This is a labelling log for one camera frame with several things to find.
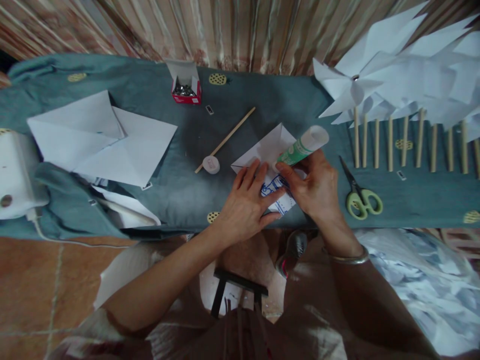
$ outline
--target shoe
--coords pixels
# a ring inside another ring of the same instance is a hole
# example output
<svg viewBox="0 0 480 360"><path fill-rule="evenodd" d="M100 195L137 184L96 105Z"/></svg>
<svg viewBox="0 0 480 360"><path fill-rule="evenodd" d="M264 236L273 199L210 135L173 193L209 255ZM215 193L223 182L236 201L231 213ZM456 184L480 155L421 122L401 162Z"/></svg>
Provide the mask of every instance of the shoe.
<svg viewBox="0 0 480 360"><path fill-rule="evenodd" d="M302 230L295 230L290 234L286 241L286 250L285 253L278 258L275 263L276 270L282 275L285 279L289 277L287 271L285 270L285 262L287 259L298 260L304 254L305 249L307 248L308 240L307 234Z"/></svg>

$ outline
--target scissor blade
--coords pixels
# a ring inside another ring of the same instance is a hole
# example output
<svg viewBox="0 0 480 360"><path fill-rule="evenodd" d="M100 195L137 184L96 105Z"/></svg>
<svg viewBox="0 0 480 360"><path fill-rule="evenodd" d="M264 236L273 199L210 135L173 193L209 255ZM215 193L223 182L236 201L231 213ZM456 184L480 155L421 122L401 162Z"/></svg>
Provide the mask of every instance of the scissor blade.
<svg viewBox="0 0 480 360"><path fill-rule="evenodd" d="M349 168L347 167L347 164L345 163L344 159L340 155L338 155L338 157L340 158L341 167L343 168L343 171L345 172L345 176L346 176L348 182L350 183L350 185L353 187L353 185L356 183L356 181L354 179L354 176L352 175Z"/></svg>

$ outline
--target table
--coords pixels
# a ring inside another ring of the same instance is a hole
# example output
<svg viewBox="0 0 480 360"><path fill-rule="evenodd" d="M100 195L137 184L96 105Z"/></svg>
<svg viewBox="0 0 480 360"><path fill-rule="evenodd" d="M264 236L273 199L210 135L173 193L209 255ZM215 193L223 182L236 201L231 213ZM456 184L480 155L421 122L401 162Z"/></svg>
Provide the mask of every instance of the table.
<svg viewBox="0 0 480 360"><path fill-rule="evenodd" d="M430 173L430 131L424 132L423 166L414 167L415 142L408 151L407 167L400 167L401 151L394 149L394 172L387 170L387 123L380 123L380 168L373 168L373 142L368 144L368 167L355 169L353 129L350 124L330 125L335 116L318 118L332 102L314 77L276 76L225 72L198 68L202 104L177 104L170 95L172 78L161 63L121 56L55 54L24 61L9 73L12 86L0 90L0 128L30 134L26 119L72 101L108 89L112 105L129 112L178 126L169 148L151 179L152 187L110 182L109 190L130 194L155 213L161 227L118 230L99 205L90 205L90 190L77 179L49 163L41 163L36 178L49 189L51 201L43 208L41 227L49 237L68 239L82 236L116 236L162 239L198 232L208 226L210 212L221 211L235 173L230 164L282 122L298 138L311 125L323 126L330 135L324 152L338 169L338 192L343 203L350 186L339 157L346 161L360 186L375 191L383 200L383 213L359 221L348 215L352 228L364 227L475 227L464 216L480 208L480 182L475 178L473 158L470 172L460 171L459 142L455 149L455 172L446 165L446 139L439 132L437 172ZM227 76L226 85L209 83L209 76ZM210 105L210 115L205 106ZM256 111L216 154L220 172L210 175L195 169L252 108ZM395 120L394 140L403 138L402 119ZM370 124L369 139L374 139ZM410 122L409 139L416 140L416 122ZM406 181L396 171L401 170ZM292 208L273 227L310 228L312 221ZM0 236L38 239L33 225L23 217L0 220Z"/></svg>

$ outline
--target green scissors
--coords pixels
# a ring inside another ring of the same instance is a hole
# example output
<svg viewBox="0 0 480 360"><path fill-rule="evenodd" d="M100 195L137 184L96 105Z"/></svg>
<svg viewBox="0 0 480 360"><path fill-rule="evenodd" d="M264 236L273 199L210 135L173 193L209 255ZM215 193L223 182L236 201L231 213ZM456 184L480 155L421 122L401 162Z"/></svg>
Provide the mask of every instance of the green scissors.
<svg viewBox="0 0 480 360"><path fill-rule="evenodd" d="M384 203L380 197L371 190L360 188L341 156L340 161L351 187L351 192L346 197L346 209L350 215L357 220L365 220L368 216L367 212L373 215L381 214L384 210ZM375 208L372 206L370 198L375 200Z"/></svg>

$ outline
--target bracelet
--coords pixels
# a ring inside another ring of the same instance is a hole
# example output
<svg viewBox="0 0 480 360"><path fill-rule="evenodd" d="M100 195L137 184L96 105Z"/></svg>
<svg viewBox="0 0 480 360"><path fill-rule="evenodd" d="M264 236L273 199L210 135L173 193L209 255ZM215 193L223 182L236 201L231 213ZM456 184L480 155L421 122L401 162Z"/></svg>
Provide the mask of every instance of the bracelet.
<svg viewBox="0 0 480 360"><path fill-rule="evenodd" d="M358 256L358 257L339 257L339 256L333 256L330 255L327 251L327 249L323 248L323 250L327 253L328 257L330 258L331 261L339 264L345 264L345 265L360 265L363 263L366 263L368 260L370 260L370 255L369 251L365 246L361 246L363 248L363 254Z"/></svg>

